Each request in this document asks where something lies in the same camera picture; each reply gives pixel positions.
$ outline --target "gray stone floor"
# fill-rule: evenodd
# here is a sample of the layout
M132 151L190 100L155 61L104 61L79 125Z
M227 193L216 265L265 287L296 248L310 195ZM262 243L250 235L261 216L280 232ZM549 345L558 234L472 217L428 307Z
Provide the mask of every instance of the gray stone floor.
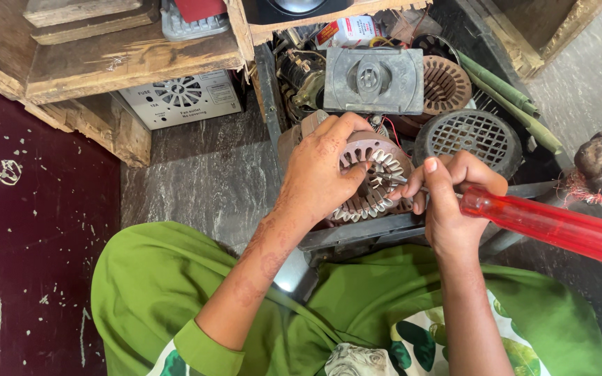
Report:
M602 130L602 13L528 89L570 156ZM122 227L178 221L239 253L278 194L272 145L253 92L244 114L153 132L152 159L147 169L122 168ZM572 208L602 216L596 207ZM593 305L602 330L602 263L529 239L495 262L536 270L576 289ZM276 283L294 290L307 273L312 271L295 252Z

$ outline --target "black speaker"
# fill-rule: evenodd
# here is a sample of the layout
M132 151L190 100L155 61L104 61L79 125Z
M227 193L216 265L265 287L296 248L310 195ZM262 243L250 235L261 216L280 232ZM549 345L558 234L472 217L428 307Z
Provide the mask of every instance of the black speaker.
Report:
M270 25L345 10L354 0L243 0L248 23Z

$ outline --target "red screwdriver handle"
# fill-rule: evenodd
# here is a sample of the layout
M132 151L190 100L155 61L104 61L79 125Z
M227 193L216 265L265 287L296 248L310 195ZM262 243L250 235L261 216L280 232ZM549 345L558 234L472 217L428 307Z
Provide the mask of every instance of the red screwdriver handle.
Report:
M496 196L481 187L469 187L460 207L466 216L488 218L498 227L602 261L600 218L519 197Z

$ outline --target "green dress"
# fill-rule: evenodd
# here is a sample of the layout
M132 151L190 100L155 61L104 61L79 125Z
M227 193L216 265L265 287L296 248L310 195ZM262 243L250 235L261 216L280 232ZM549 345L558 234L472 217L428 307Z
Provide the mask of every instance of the green dress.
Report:
M429 248L403 245L325 263L305 306L270 288L243 351L218 345L193 320L235 264L213 240L175 222L132 226L113 236L92 280L92 316L108 374L146 375L155 363L162 375L180 369L206 376L324 374L340 343L387 348L392 359L405 362L397 342L408 330L399 324L421 314L431 319L426 328L420 324L434 340L429 349L442 351L438 308L431 310L442 306L438 265ZM482 272L494 310L511 319L549 374L602 375L601 333L580 295L535 272L490 265ZM504 346L512 350L508 355L521 353L517 345ZM417 354L409 356L419 363Z

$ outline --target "white product box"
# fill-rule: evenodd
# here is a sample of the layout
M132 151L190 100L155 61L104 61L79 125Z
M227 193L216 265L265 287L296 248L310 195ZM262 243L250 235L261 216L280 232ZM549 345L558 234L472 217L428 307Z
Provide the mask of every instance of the white product box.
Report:
M318 49L328 47L368 46L374 37L384 36L380 24L370 15L339 18L315 36Z
M120 93L149 129L242 111L224 69L135 86Z

